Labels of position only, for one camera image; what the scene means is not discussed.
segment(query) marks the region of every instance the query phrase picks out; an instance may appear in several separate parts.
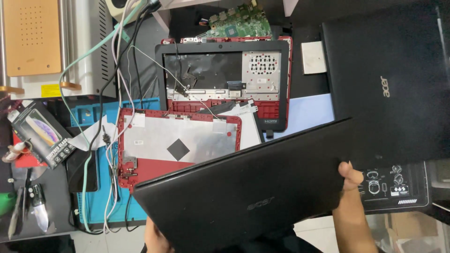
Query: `white floor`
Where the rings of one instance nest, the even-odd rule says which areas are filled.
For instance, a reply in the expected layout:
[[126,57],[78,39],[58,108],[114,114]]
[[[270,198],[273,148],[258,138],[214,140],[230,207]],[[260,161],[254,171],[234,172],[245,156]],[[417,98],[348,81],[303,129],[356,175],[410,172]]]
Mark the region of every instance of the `white floor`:
[[[133,232],[124,228],[117,233],[107,235],[87,235],[82,232],[72,233],[77,253],[123,253],[140,252],[144,245],[144,226]],[[298,237],[311,243],[323,253],[338,252],[333,217],[309,219],[295,224],[294,231]]]

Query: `yellow sticker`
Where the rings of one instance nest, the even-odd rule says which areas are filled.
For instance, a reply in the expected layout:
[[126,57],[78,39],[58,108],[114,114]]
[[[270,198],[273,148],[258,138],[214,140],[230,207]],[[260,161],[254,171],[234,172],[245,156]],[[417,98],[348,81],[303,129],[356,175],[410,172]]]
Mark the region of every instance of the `yellow sticker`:
[[59,92],[58,84],[45,84],[40,87],[40,96],[42,98],[54,98],[60,97],[61,92]]

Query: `green circuit board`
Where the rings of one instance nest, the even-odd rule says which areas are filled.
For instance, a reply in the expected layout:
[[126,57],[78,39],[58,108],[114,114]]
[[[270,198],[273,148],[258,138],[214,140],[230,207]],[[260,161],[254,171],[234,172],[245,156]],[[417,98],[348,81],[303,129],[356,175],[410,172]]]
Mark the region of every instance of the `green circuit board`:
[[264,10],[252,5],[239,5],[209,18],[211,30],[201,37],[246,37],[272,36]]

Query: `laptop lid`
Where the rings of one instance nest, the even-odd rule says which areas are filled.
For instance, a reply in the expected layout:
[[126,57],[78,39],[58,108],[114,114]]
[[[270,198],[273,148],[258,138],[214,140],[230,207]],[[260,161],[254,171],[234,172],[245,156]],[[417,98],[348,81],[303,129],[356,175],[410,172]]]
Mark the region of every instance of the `laptop lid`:
[[352,120],[332,122],[137,184],[176,252],[211,252],[336,208]]
[[323,24],[336,119],[355,120],[356,169],[450,156],[450,85],[435,7]]

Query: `green bottle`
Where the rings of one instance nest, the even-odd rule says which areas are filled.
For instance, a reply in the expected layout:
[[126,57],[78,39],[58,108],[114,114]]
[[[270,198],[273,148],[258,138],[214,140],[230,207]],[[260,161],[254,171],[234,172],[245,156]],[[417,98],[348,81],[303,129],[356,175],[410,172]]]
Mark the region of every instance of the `green bottle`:
[[0,193],[0,216],[11,211],[16,202],[15,193]]

